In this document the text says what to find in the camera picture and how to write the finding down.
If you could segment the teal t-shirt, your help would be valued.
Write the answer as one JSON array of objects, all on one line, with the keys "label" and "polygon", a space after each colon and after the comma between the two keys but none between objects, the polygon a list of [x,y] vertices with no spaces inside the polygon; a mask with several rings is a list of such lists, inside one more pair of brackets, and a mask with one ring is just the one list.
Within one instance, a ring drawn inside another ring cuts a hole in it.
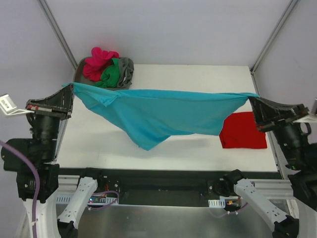
[{"label": "teal t-shirt", "polygon": [[106,90],[73,82],[73,93],[84,106],[122,129],[144,150],[170,136],[218,136],[225,119],[245,105],[254,93],[201,93],[129,89]]}]

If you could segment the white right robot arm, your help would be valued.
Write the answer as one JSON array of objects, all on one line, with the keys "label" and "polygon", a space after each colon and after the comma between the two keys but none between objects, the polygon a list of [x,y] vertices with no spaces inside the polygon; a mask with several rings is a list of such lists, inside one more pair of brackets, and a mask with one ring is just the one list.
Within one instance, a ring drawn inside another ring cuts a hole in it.
[{"label": "white right robot arm", "polygon": [[257,130],[272,132],[287,161],[299,218],[280,211],[253,186],[240,170],[223,177],[223,191],[241,196],[266,222],[274,238],[315,238],[317,236],[317,145],[309,143],[317,106],[281,104],[261,97],[249,97]]}]

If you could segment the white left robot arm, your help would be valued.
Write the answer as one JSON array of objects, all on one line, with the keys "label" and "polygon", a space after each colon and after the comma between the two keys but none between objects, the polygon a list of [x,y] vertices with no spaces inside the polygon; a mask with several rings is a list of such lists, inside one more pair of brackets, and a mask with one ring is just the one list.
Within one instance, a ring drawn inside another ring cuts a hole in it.
[{"label": "white left robot arm", "polygon": [[0,156],[4,170],[17,173],[18,196],[27,211],[33,238],[78,237],[79,221],[90,197],[105,186],[98,169],[86,168],[64,212],[57,216],[59,164],[52,162],[56,158],[60,122],[71,117],[73,101],[73,84],[49,97],[29,100],[24,109],[19,109],[8,94],[0,98],[5,116],[25,115],[31,126],[31,138],[1,142]]}]

